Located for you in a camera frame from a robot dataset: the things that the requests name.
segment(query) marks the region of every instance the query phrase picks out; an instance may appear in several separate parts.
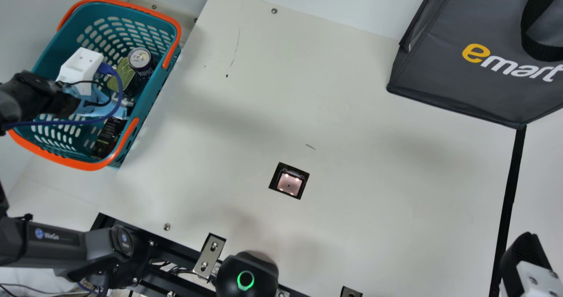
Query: white robot part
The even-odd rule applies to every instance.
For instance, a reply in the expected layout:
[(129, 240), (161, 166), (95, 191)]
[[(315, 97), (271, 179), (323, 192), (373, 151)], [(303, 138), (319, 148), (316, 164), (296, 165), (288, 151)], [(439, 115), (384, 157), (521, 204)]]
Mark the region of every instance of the white robot part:
[[(91, 81), (103, 61), (104, 55), (81, 47), (61, 66), (56, 81), (65, 83)], [(90, 83), (80, 83), (75, 87), (81, 96), (92, 95)]]

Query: cable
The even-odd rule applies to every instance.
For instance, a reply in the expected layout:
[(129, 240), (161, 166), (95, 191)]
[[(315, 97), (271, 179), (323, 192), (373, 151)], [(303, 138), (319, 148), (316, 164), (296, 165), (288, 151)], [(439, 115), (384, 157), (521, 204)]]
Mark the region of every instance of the cable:
[[(79, 82), (73, 82), (73, 83), (59, 82), (59, 83), (61, 83), (64, 86), (74, 86), (75, 84), (79, 84), (79, 83), (93, 83), (96, 86), (102, 87), (102, 84), (98, 81), (79, 81)], [(86, 101), (84, 103), (84, 106), (90, 106), (90, 105), (92, 105), (92, 106), (107, 106), (107, 105), (110, 104), (110, 102), (111, 102), (111, 97), (109, 99), (107, 99), (107, 101), (102, 103), (102, 104), (94, 103), (92, 101)]]
[(88, 287), (82, 285), (81, 282), (76, 282), (76, 283), (78, 284), (78, 287), (80, 287), (80, 289), (82, 289), (82, 290), (84, 290), (84, 291), (87, 291), (87, 292), (89, 292), (89, 293), (94, 293), (94, 294), (97, 295), (98, 292), (100, 291), (99, 289), (98, 289), (98, 291), (93, 291), (93, 290), (89, 289)]
[(102, 122), (105, 119), (112, 117), (115, 114), (115, 112), (117, 112), (119, 107), (121, 106), (121, 101), (123, 101), (123, 83), (121, 82), (121, 77), (119, 76), (119, 74), (111, 67), (111, 65), (109, 65), (107, 63), (103, 62), (100, 65), (100, 67), (98, 67), (97, 72), (104, 74), (104, 75), (112, 74), (117, 79), (117, 84), (119, 86), (119, 95), (118, 95), (118, 98), (117, 98), (117, 102), (115, 103), (115, 106), (113, 107), (113, 109), (111, 109), (111, 111), (107, 115), (104, 115), (104, 117), (100, 117), (100, 118), (96, 118), (96, 119), (90, 119), (90, 120), (84, 120), (84, 121), (67, 120), (67, 121), (14, 122), (14, 123), (9, 123), (9, 124), (5, 125), (4, 130), (10, 130), (11, 128), (20, 127), (20, 126), (91, 125), (93, 123)]
[(20, 297), (20, 296), (16, 296), (16, 295), (12, 294), (12, 292), (9, 291), (8, 289), (6, 289), (6, 287), (2, 286), (2, 284), (0, 284), (0, 288), (4, 289), (4, 291), (5, 291), (6, 293), (8, 293), (8, 295), (10, 295), (10, 296), (12, 296), (12, 297)]
[(65, 296), (65, 295), (78, 295), (79, 293), (84, 293), (83, 291), (74, 291), (71, 293), (48, 293), (46, 291), (42, 291), (39, 289), (34, 289), (32, 287), (26, 286), (26, 285), (21, 285), (21, 284), (8, 284), (8, 283), (0, 283), (0, 286), (16, 286), (16, 287), (24, 287), (26, 289), (32, 290), (32, 291), (36, 291), (37, 293), (44, 293), (46, 295), (52, 295), (52, 296)]

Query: teal basket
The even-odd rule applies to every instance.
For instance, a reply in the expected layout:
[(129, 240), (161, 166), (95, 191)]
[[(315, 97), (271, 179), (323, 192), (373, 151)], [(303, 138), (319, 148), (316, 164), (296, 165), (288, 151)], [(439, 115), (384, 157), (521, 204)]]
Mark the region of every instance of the teal basket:
[[(100, 52), (110, 65), (117, 65), (133, 48), (144, 47), (159, 64), (143, 91), (132, 99), (135, 106), (131, 116), (115, 149), (105, 159), (92, 157), (105, 121), (81, 126), (22, 126), (10, 131), (11, 136), (26, 149), (63, 165), (84, 170), (119, 168), (179, 56), (180, 36), (178, 22), (154, 10), (118, 0), (83, 0), (75, 4), (37, 61), (34, 73), (55, 80), (62, 64), (79, 47)], [(108, 80), (107, 76), (98, 80), (100, 90), (116, 97), (117, 93), (105, 87)], [(40, 115), (36, 121), (52, 119), (57, 120)], [(85, 120), (79, 115), (69, 119)]]

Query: black pole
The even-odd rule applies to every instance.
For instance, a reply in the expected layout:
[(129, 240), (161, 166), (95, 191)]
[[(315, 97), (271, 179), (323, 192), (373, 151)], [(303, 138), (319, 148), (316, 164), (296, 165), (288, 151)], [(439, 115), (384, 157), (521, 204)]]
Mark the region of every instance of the black pole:
[(512, 217), (512, 205), (514, 204), (514, 198), (516, 196), (516, 186), (518, 185), (518, 175), (520, 171), (520, 162), (522, 161), (522, 151), (525, 137), (526, 127), (521, 130), (516, 130), (514, 147), (512, 148), (512, 160), (510, 162), (510, 169), (508, 170), (508, 179), (506, 181), (505, 200), (502, 203), (501, 223), (498, 226), (497, 249), (494, 255), (493, 275), (491, 277), (489, 297), (498, 297), (499, 293), (499, 284), (501, 283), (499, 264), (501, 262), (502, 255), (506, 251), (510, 218)]

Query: black cable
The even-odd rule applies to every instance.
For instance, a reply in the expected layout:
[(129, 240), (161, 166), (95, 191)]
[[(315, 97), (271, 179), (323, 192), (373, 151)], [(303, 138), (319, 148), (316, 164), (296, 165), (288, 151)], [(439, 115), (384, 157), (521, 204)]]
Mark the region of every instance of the black cable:
[[(102, 87), (102, 84), (100, 82), (97, 82), (97, 81), (79, 81), (79, 82), (73, 82), (73, 83), (60, 82), (60, 83), (63, 84), (64, 86), (74, 86), (74, 85), (79, 84), (79, 83), (93, 83), (96, 86)], [(110, 104), (110, 102), (111, 102), (111, 97), (107, 100), (107, 102), (102, 103), (102, 104), (93, 103), (92, 101), (86, 101), (84, 103), (84, 106), (90, 106), (90, 105), (92, 105), (92, 106), (107, 106), (107, 105)]]
[(12, 263), (16, 263), (28, 251), (28, 244), (29, 244), (28, 225), (29, 225), (29, 222), (31, 220), (33, 220), (33, 215), (30, 214), (30, 213), (26, 213), (26, 215), (24, 215), (22, 217), (15, 217), (14, 219), (20, 219), (20, 220), (24, 221), (24, 225), (22, 226), (22, 242), (23, 242), (22, 247), (20, 247), (20, 251), (18, 252), (18, 255), (16, 257), (14, 257), (13, 259), (8, 259), (8, 261), (4, 261), (4, 262), (0, 263), (0, 267), (6, 266), (6, 265), (9, 265), (9, 264), (12, 264)]
[(6, 287), (0, 285), (0, 288), (2, 288), (6, 293), (8, 293), (8, 295), (12, 296), (12, 297), (20, 297), (20, 296), (16, 296), (14, 295), (11, 291), (9, 291), (8, 289), (6, 289)]
[(107, 290), (109, 289), (109, 271), (106, 272), (106, 276), (104, 278), (104, 288), (100, 291), (97, 297), (106, 297)]

